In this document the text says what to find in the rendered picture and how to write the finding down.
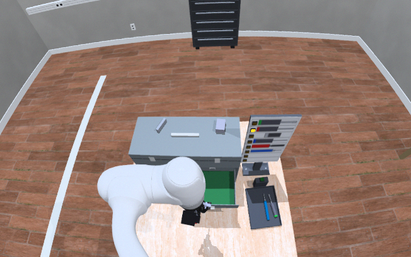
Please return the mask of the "pale blue block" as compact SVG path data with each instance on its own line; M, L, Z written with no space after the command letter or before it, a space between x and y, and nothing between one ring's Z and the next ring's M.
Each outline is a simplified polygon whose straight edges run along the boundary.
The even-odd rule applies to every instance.
M226 122L225 119L218 119L218 118L217 118L216 132L224 133L225 122Z

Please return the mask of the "grey tool chest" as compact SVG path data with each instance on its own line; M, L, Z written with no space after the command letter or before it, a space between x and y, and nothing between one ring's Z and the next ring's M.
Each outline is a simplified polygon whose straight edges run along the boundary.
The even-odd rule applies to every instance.
M157 132L164 118L166 123ZM224 133L216 132L217 118L226 119ZM154 166L176 157L190 158L204 174L205 203L211 202L211 209L239 207L235 180L242 158L239 117L138 117L129 156L135 164Z

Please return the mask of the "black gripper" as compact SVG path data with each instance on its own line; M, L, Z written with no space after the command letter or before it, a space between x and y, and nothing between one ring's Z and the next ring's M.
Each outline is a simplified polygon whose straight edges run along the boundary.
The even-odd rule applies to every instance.
M202 204L199 207L197 207L196 209L191 209L191 210L186 209L186 210L189 210L189 211L196 210L198 216L200 216L200 213L204 214L207 210L210 210L210 209L211 209L211 202L206 202L205 203L205 201L203 201Z

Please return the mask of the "grey rectangular bar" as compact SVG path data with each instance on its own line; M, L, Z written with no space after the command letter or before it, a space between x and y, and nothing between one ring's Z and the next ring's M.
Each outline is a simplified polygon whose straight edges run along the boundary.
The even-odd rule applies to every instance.
M156 131L159 132L165 123L166 123L166 118L164 118L164 119L161 121L161 123L160 123L160 124L158 125L158 127L156 128Z

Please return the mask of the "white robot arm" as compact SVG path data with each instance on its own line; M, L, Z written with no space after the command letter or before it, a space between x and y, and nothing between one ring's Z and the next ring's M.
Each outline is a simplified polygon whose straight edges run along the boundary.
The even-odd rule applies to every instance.
M206 181L200 166L187 157L168 164L123 165L102 173L98 193L113 210L112 235L119 257L149 257L136 234L136 222L152 203L195 209L204 201Z

